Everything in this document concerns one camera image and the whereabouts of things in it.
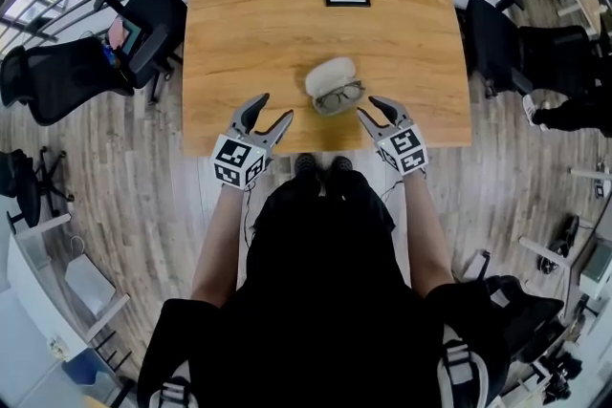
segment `wood plank floor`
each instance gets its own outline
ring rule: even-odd
[[[558,21],[550,3],[535,2],[540,6],[529,9],[522,24],[529,17],[534,25]],[[23,106],[0,110],[0,150],[37,155],[47,144],[52,153],[68,152],[60,179],[76,196],[74,218],[54,233],[49,252],[60,275],[70,260],[70,237],[81,236],[94,263],[120,292],[130,294],[111,326],[119,334],[120,352],[134,352],[123,369],[131,376],[137,375],[163,301],[188,294],[219,191],[207,159],[183,156],[181,93],[177,70],[153,107],[146,106],[144,93],[104,94],[49,128],[38,127]],[[517,239],[525,234],[546,243],[566,212],[594,221],[601,203],[594,200],[592,183],[572,178],[568,169],[594,168],[606,159],[612,164],[612,145],[595,130],[542,133],[528,125],[519,96],[485,100],[476,79],[470,81],[470,99],[472,147],[432,150],[427,178],[453,267],[461,273],[474,252],[485,248],[492,252],[492,272],[516,275],[527,291],[561,296],[560,276],[539,274],[535,256]],[[397,179],[372,149],[348,155],[380,194]],[[318,157],[329,162],[333,156]],[[276,157],[259,179],[247,227],[266,196],[291,178],[294,157]],[[398,186],[387,204],[398,225],[395,245],[407,277],[402,195]],[[241,270],[244,276],[244,260]]]

